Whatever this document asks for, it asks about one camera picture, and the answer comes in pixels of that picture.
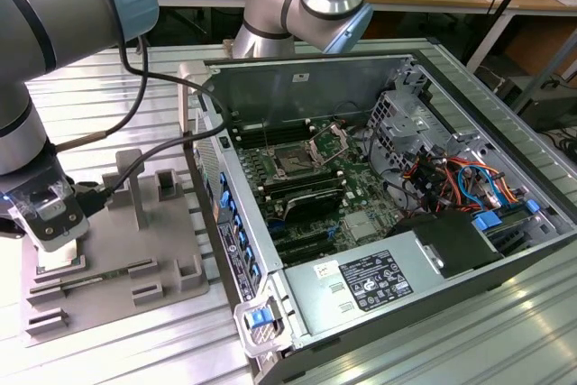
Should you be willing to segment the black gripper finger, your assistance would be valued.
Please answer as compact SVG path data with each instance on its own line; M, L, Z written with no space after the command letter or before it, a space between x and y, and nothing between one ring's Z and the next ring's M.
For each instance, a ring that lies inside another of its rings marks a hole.
M27 236L25 228L19 219L13 219L8 216L0 217L0 236L8 239L22 239Z

